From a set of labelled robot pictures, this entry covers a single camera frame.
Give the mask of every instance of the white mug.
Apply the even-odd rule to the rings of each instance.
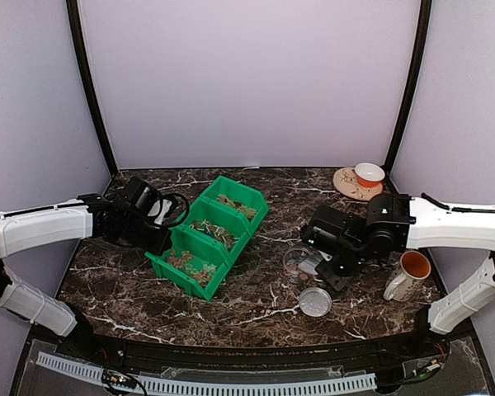
[[[390,275],[383,298],[387,301],[407,301],[431,274],[431,263],[420,252],[405,252],[398,268]]]

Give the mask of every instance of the black pole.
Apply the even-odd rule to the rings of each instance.
[[[394,127],[393,138],[390,141],[389,152],[385,159],[383,169],[387,174],[393,170],[394,162],[398,156],[399,146],[402,143],[403,132],[407,125],[411,105],[413,104],[414,92],[422,66],[423,50],[426,46],[427,28],[429,27],[429,17],[431,15],[432,0],[422,0],[420,3],[420,16],[418,17],[418,26],[416,29],[416,38],[414,39],[414,48],[412,49],[411,66],[403,92],[402,105],[398,113],[398,120]]]
[[[96,91],[93,87],[92,74],[90,73],[90,65],[88,64],[86,47],[84,46],[83,29],[81,28],[81,18],[79,16],[77,0],[66,0],[66,4],[68,6],[68,19],[69,27],[72,31],[73,46],[75,47],[75,55],[77,57],[79,72],[82,79],[82,88],[86,95],[90,114],[92,115],[93,126],[96,129],[97,138],[99,139],[106,165],[108,166],[110,174],[114,177],[119,170],[110,146],[110,141],[108,140],[108,135],[106,134],[105,124],[102,121]]]

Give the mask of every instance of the cork coaster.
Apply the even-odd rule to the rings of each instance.
[[[371,200],[383,191],[383,184],[372,188],[366,188],[359,184],[353,167],[343,167],[337,170],[333,175],[333,185],[344,196],[354,200]]]

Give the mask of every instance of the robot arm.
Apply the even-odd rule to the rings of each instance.
[[[301,238],[323,253],[326,261],[316,271],[336,290],[359,273],[365,259],[384,261],[391,252],[432,247],[490,250],[466,282],[427,307],[426,326],[434,333],[451,332],[495,299],[495,205],[448,205],[425,194],[382,194],[370,201],[366,218],[318,208]]]
[[[162,196],[137,177],[113,196],[79,196],[62,204],[0,212],[0,307],[38,323],[61,337],[89,326],[75,309],[45,295],[16,276],[2,260],[16,252],[68,239],[104,238],[114,244],[148,249],[161,254],[172,246],[170,228],[163,225],[183,200],[178,194]]]

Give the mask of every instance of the green bin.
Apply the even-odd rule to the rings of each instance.
[[[196,280],[167,262],[167,258],[173,249],[176,249],[177,252],[186,250],[191,252],[194,257],[191,262],[199,271],[202,270],[204,262],[217,266],[216,273],[205,288]],[[174,228],[172,229],[171,249],[167,250],[161,257],[155,256],[150,252],[146,252],[145,255],[152,261],[153,268],[159,278],[168,278],[170,281],[183,287],[188,295],[195,295],[210,301],[230,270],[230,264],[224,251],[224,245],[221,243],[210,243],[205,238],[194,232],[190,232],[186,228]]]
[[[258,226],[261,225],[262,221],[270,210],[270,207],[264,199],[264,195],[260,191],[245,186],[244,184],[240,184],[224,176],[218,176],[213,184],[207,187],[207,189],[201,194],[201,196],[209,198],[210,200],[221,205],[216,200],[220,194],[224,194],[231,200],[237,200],[248,208],[253,208],[257,211],[257,215],[254,217],[254,219],[251,222],[249,222],[248,220],[250,226],[250,234],[253,236],[255,234],[255,231],[257,231]],[[227,210],[237,212],[235,209],[230,208],[226,205],[222,205],[222,207]]]
[[[224,246],[225,254],[229,258],[229,264],[232,266],[237,261],[238,256],[242,250],[246,247],[251,239],[250,224],[246,216],[237,212],[236,210],[227,210],[218,202],[214,202],[207,198],[198,198],[192,205],[189,216],[183,222],[187,226],[187,231],[190,233],[197,233],[199,236],[207,239],[210,243],[218,242],[213,237],[205,235],[204,233],[191,228],[191,224],[195,220],[209,220],[212,224],[224,227],[234,237],[237,238],[233,248],[228,251]]]

